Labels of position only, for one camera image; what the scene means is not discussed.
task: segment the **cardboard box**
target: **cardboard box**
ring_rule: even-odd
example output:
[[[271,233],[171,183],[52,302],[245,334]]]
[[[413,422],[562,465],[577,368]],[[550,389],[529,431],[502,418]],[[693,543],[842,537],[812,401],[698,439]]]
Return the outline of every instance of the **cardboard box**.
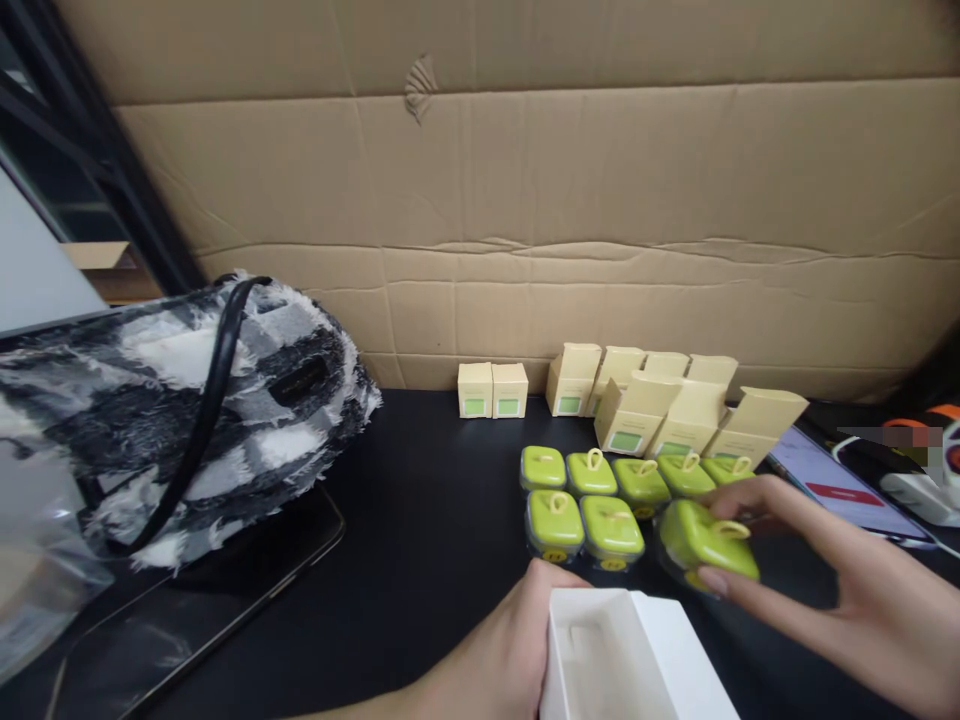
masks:
[[[685,379],[644,457],[703,453],[723,418],[726,394],[725,385]]]
[[[755,470],[810,403],[786,390],[741,389],[743,400],[735,410],[726,410],[703,455],[748,457],[748,469]]]
[[[586,417],[596,416],[600,400],[607,389],[607,381],[613,379],[617,385],[626,385],[630,382],[630,373],[640,369],[646,356],[647,354],[640,348],[607,345],[587,403]]]
[[[737,371],[737,361],[726,355],[690,355],[687,378],[727,387]]]
[[[539,394],[576,338],[857,399],[956,321],[936,0],[56,5],[207,276],[305,289],[386,387]]]
[[[460,417],[493,417],[493,369],[490,363],[466,363],[457,377]]]
[[[557,589],[548,633],[541,720],[738,717],[676,600]]]
[[[622,455],[642,455],[682,385],[682,378],[640,370],[630,374],[626,387],[608,380],[600,413],[593,423],[600,449]]]
[[[108,305],[131,305],[163,297],[128,242],[62,243],[60,247]]]
[[[667,375],[669,377],[683,377],[690,364],[690,357],[683,353],[649,352],[643,369],[652,375]]]
[[[493,366],[493,416],[524,417],[527,414],[527,373],[523,365]]]
[[[551,415],[586,414],[600,353],[600,346],[593,343],[563,344],[563,353],[550,363],[547,374],[546,397]]]

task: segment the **small box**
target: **small box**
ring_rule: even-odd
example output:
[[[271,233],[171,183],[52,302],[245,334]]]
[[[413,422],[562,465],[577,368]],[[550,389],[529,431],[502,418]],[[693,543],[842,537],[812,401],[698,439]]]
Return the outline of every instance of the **small box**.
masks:
[[[640,348],[625,348],[607,345],[603,355],[603,363],[593,383],[593,392],[587,403],[586,417],[596,417],[597,409],[607,389],[607,383],[612,379],[623,387],[630,382],[630,373],[639,370],[647,354]]]
[[[493,416],[493,370],[490,363],[464,363],[457,376],[460,417]]]
[[[583,521],[576,501],[557,490],[527,496],[527,540],[531,553],[547,562],[571,562],[583,547]]]
[[[684,380],[644,457],[702,453],[717,432],[725,410],[727,388],[697,380]]]
[[[597,448],[588,453],[567,455],[567,475],[574,497],[617,494],[617,479],[610,463]]]
[[[748,457],[747,469],[756,470],[809,403],[786,390],[741,389],[743,400],[736,410],[726,410],[719,432],[703,454],[704,457]]]
[[[704,458],[700,465],[707,471],[707,475],[717,484],[717,487],[733,485],[735,482],[756,477],[752,470],[749,470],[753,461],[746,455],[738,458],[732,455],[720,455],[715,458]]]
[[[730,386],[739,363],[726,355],[690,355],[687,379]]]
[[[520,454],[520,487],[524,490],[563,490],[567,466],[553,448],[527,445]]]
[[[657,467],[670,488],[670,494],[675,498],[695,498],[717,488],[706,471],[700,467],[700,456],[696,453],[660,455],[657,458]]]
[[[550,414],[582,416],[587,411],[597,367],[600,346],[592,343],[564,343],[563,353],[550,363],[547,374],[547,405]]]
[[[634,370],[625,388],[609,380],[593,423],[600,449],[642,455],[682,384],[683,378],[651,375],[646,370]]]
[[[676,570],[690,586],[709,593],[700,582],[697,568],[711,565],[751,580],[760,579],[760,570],[746,540],[750,531],[729,520],[717,520],[693,500],[670,503],[659,525],[660,543],[666,551],[661,562],[676,564]],[[667,567],[668,572],[674,568]]]
[[[524,417],[527,414],[527,373],[523,365],[493,366],[493,416]]]
[[[622,588],[554,590],[540,720],[737,720],[683,607]]]
[[[637,519],[620,498],[586,495],[580,500],[580,514],[586,533],[584,549],[599,569],[626,572],[643,555]]]
[[[661,505],[670,502],[667,487],[656,460],[620,458],[613,461],[613,474],[617,477],[620,497],[637,520],[649,520]]]
[[[690,358],[683,353],[648,352],[643,371],[651,375],[683,377],[689,364]]]

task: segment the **hand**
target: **hand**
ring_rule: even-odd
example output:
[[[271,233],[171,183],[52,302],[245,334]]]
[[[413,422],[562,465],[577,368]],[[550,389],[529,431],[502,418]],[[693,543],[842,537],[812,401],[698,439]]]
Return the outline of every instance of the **hand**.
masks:
[[[833,610],[814,610],[740,575],[701,567],[707,587],[904,710],[960,716],[960,591],[772,475],[702,502],[721,520],[766,512],[791,526],[837,571],[840,600]]]
[[[553,588],[590,585],[534,560],[496,609],[405,692],[418,718],[535,720],[547,671]]]

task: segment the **black frame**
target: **black frame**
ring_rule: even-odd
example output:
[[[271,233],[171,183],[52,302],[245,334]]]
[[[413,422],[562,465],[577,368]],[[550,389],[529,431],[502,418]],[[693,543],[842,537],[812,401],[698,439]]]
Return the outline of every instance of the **black frame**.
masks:
[[[0,0],[0,27],[43,98],[0,73],[0,108],[86,172],[165,293],[204,287],[203,274],[53,3]]]

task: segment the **fingernail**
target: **fingernail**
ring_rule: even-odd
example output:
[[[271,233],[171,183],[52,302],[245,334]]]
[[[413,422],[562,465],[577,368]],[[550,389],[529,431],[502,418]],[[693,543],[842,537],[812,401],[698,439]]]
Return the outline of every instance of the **fingernail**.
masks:
[[[727,578],[719,570],[702,565],[697,569],[700,581],[720,597],[727,596]]]

